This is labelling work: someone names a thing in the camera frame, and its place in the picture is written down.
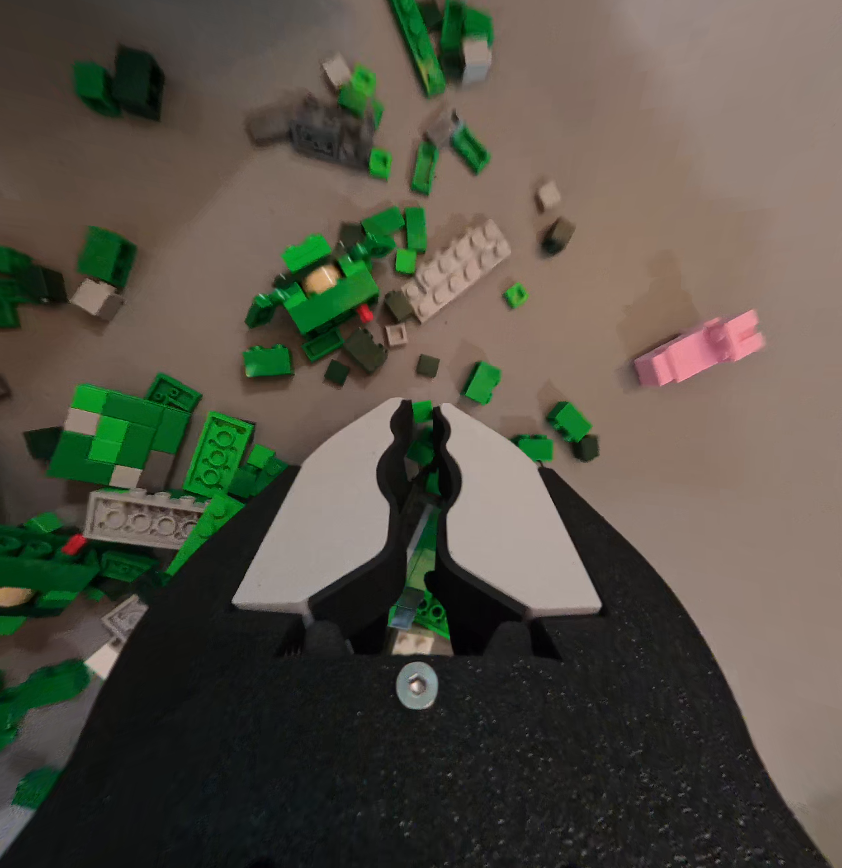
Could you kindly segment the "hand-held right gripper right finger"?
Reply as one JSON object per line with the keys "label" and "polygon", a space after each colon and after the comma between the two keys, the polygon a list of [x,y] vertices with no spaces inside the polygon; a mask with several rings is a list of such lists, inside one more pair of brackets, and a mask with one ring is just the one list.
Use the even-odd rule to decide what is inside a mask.
{"label": "hand-held right gripper right finger", "polygon": [[598,616],[602,602],[549,491],[559,477],[458,407],[433,412],[436,561],[426,583],[457,656],[480,656],[502,624]]}

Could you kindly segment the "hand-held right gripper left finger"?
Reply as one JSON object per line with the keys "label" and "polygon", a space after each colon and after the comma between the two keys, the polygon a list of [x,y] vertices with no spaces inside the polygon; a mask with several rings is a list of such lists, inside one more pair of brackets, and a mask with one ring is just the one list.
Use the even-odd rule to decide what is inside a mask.
{"label": "hand-held right gripper left finger", "polygon": [[385,653],[405,586],[412,437],[412,401],[393,397],[304,461],[233,595],[231,636],[302,642],[330,623],[355,654]]}

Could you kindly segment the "green plate with round holes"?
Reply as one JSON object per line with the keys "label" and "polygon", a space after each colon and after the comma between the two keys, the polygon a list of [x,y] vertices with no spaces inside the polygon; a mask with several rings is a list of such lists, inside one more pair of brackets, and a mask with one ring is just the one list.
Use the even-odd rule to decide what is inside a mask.
{"label": "green plate with round holes", "polygon": [[182,489],[205,498],[226,494],[254,430],[253,422],[210,411]]}

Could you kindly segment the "light grey brick with holes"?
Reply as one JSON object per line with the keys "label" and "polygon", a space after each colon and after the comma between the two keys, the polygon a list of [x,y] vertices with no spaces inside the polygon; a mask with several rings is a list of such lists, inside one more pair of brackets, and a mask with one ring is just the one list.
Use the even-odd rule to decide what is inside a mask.
{"label": "light grey brick with holes", "polygon": [[194,495],[102,489],[90,493],[81,533],[102,542],[178,550],[208,505]]}

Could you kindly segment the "green tiled panel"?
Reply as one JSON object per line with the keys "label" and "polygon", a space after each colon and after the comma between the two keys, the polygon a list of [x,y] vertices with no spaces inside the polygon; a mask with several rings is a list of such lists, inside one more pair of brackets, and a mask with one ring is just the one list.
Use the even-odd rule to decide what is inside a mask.
{"label": "green tiled panel", "polygon": [[158,373],[144,397],[77,385],[47,476],[148,492],[166,489],[202,395]]}

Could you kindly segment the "green assembly with tan ball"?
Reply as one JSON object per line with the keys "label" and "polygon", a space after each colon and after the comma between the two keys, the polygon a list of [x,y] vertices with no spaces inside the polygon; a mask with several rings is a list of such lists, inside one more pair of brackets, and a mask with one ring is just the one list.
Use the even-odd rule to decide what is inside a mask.
{"label": "green assembly with tan ball", "polygon": [[0,636],[60,613],[100,572],[98,546],[55,512],[0,525]]}
{"label": "green assembly with tan ball", "polygon": [[323,235],[312,234],[286,247],[284,271],[275,277],[270,292],[253,298],[244,318],[246,327],[271,322],[280,308],[304,337],[341,325],[378,301],[372,260],[392,250],[391,238],[365,232],[350,245],[332,247]]}

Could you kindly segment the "pink toy pig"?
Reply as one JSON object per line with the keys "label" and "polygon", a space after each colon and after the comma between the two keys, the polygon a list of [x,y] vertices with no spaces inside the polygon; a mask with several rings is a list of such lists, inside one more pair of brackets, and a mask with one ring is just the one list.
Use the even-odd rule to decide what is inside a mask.
{"label": "pink toy pig", "polygon": [[639,385],[680,384],[720,365],[735,363],[766,345],[756,310],[732,318],[713,318],[637,357],[634,371]]}

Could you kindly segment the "light grey studded plate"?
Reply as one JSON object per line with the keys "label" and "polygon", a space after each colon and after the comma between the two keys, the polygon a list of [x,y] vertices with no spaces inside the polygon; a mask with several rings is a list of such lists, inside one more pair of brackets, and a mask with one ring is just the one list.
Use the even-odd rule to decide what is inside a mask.
{"label": "light grey studded plate", "polygon": [[429,255],[402,287],[420,324],[431,320],[511,256],[511,245],[492,219],[477,222]]}

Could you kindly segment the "dark grey square brick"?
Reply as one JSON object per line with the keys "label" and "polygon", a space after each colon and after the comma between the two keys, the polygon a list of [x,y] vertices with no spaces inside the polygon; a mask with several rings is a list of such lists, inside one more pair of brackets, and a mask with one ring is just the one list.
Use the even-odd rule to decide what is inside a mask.
{"label": "dark grey square brick", "polygon": [[361,116],[337,103],[324,103],[306,93],[289,121],[289,139],[301,155],[367,170],[376,132],[375,114],[368,106]]}

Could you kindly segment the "long green plate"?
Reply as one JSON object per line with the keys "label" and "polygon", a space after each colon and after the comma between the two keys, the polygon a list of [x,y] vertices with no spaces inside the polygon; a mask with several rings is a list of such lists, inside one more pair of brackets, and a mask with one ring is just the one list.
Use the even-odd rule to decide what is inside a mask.
{"label": "long green plate", "polygon": [[389,1],[389,6],[404,39],[422,91],[427,98],[436,98],[446,90],[445,72],[417,2]]}

